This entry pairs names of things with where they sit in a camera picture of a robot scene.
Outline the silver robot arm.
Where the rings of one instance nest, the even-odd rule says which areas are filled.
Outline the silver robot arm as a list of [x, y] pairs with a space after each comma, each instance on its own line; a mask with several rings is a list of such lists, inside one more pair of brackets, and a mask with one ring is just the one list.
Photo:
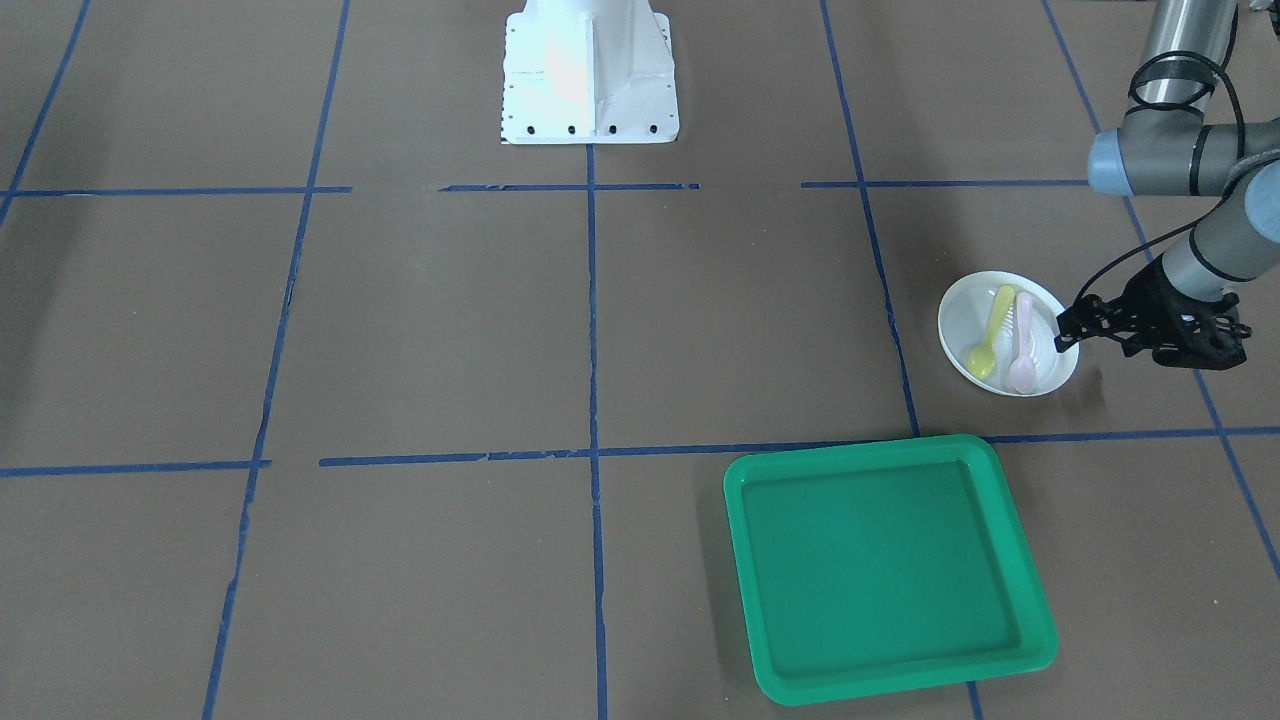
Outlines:
[[1251, 328], [1238, 291], [1277, 266], [1277, 122], [1248, 122], [1228, 73], [1235, 1], [1160, 1], [1119, 127], [1096, 136], [1093, 191], [1202, 197], [1213, 206], [1158, 237], [1111, 300], [1087, 281], [1057, 315], [1055, 347], [1107, 340], [1161, 366], [1222, 372], [1243, 364]]

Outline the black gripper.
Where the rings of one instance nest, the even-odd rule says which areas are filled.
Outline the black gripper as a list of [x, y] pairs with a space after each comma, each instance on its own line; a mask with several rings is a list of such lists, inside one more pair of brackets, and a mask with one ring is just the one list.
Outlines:
[[1065, 354], [1085, 340], [1114, 340], [1125, 357], [1148, 354], [1167, 368], [1225, 372], [1247, 360], [1251, 328], [1239, 319], [1235, 293], [1215, 301], [1176, 290], [1161, 259], [1126, 282], [1114, 300], [1088, 293], [1057, 316], [1055, 350]]

